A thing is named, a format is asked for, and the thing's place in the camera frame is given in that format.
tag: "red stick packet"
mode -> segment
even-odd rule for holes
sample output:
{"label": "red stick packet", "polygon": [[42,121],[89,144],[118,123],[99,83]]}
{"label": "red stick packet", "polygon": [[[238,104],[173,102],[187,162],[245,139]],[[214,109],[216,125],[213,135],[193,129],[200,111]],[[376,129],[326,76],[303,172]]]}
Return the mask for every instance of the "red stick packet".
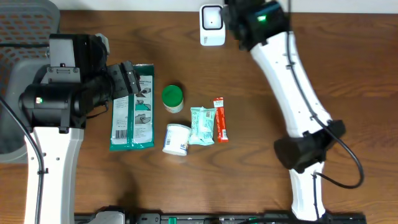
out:
{"label": "red stick packet", "polygon": [[224,98],[215,98],[213,102],[214,107],[217,108],[216,121],[218,130],[218,142],[228,142],[225,126]]}

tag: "teal package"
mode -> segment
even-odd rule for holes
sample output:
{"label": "teal package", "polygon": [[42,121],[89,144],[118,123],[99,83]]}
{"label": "teal package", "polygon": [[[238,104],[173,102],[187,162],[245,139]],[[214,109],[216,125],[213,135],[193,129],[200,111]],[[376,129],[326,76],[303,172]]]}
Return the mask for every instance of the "teal package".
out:
{"label": "teal package", "polygon": [[191,108],[192,125],[189,144],[208,146],[214,144],[214,118],[216,109]]}
{"label": "teal package", "polygon": [[141,92],[113,101],[110,151],[142,150],[154,147],[153,65],[135,65]]}

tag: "green lid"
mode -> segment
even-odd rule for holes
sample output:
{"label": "green lid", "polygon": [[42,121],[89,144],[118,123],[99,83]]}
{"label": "green lid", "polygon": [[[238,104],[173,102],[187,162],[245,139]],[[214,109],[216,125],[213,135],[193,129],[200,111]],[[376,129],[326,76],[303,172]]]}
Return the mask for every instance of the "green lid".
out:
{"label": "green lid", "polygon": [[162,100],[166,106],[176,107],[183,100],[182,90],[178,86],[169,85],[162,92]]}

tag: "brown tabletop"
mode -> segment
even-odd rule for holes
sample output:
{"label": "brown tabletop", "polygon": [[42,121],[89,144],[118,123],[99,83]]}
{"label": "brown tabletop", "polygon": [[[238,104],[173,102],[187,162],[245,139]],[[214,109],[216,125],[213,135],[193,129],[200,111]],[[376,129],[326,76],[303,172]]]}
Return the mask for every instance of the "brown tabletop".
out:
{"label": "brown tabletop", "polygon": [[[193,12],[64,11],[64,33],[102,33],[108,64],[132,60],[155,65],[155,148],[110,152],[111,112],[88,121],[76,175],[76,212],[107,205],[166,213],[252,213],[288,210],[289,173],[273,142],[286,134],[267,80],[232,36],[202,47]],[[296,14],[294,30],[303,65],[320,101],[345,122],[343,140],[363,163],[356,190],[323,181],[332,212],[364,212],[368,223],[396,223],[398,214],[398,16]],[[166,112],[163,87],[181,83],[185,107]],[[166,125],[190,122],[190,107],[211,108],[224,97],[229,143],[190,146],[187,157],[162,152]],[[336,146],[324,173],[354,184],[358,171]],[[26,165],[0,165],[0,222],[22,223]]]}

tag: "led light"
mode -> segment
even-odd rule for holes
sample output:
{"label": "led light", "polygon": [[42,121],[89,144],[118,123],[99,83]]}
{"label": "led light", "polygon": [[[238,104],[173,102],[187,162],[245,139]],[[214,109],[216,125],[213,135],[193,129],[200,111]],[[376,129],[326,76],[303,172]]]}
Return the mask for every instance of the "led light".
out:
{"label": "led light", "polygon": [[36,97],[36,103],[43,103],[43,99],[41,97]]}
{"label": "led light", "polygon": [[267,20],[267,16],[259,16],[259,17],[257,17],[257,20],[259,22],[265,22]]}

